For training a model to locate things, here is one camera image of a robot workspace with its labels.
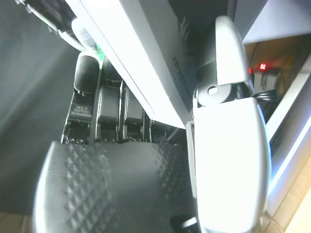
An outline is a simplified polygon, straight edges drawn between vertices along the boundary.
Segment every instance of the textured grip pad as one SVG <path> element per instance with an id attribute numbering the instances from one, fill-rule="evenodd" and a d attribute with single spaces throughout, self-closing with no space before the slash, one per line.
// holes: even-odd
<path id="1" fill-rule="evenodd" d="M 172 233 L 193 213 L 187 155 L 179 146 L 53 142 L 40 176 L 38 233 Z"/>

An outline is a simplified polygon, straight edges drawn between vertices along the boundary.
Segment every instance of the black backdrop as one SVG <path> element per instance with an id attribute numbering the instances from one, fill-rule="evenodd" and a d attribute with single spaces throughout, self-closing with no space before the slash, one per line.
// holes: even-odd
<path id="1" fill-rule="evenodd" d="M 47 150 L 64 127 L 77 56 L 24 6 L 1 1 L 0 211 L 32 212 Z"/>

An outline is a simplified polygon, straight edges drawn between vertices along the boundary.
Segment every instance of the blue light strip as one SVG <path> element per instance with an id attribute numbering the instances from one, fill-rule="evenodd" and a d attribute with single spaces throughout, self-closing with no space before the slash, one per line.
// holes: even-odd
<path id="1" fill-rule="evenodd" d="M 293 158 L 294 154 L 296 153 L 298 147 L 300 146 L 302 140 L 306 136 L 310 126 L 311 126 L 311 115 L 309 116 L 307 123 L 305 124 L 302 131 L 300 132 L 300 134 L 299 134 L 298 138 L 296 139 L 295 143 L 293 144 L 291 150 L 288 152 L 288 154 L 287 154 L 285 160 L 283 161 L 282 165 L 278 169 L 276 175 L 273 177 L 272 181 L 270 182 L 268 195 L 271 194 L 271 192 L 273 191 L 277 182 L 281 178 L 282 174 L 284 173 L 285 169 L 287 168 L 288 164 L 290 163 L 291 159 Z"/>

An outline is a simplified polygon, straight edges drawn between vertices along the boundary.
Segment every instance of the round hole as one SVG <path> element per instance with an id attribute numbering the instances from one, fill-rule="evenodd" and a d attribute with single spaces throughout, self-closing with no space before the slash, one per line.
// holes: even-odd
<path id="1" fill-rule="evenodd" d="M 215 87 L 215 86 L 211 86 L 209 89 L 208 89 L 208 94 L 210 95 L 210 96 L 213 96 L 213 95 L 215 95 L 216 93 L 217 93 L 217 91 L 218 91 L 218 88 L 217 87 Z"/>

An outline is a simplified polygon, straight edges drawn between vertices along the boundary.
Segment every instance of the wooden floor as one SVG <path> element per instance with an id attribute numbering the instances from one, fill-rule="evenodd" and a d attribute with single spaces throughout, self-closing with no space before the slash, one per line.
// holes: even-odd
<path id="1" fill-rule="evenodd" d="M 0 233 L 32 233 L 32 218 L 0 212 Z"/>

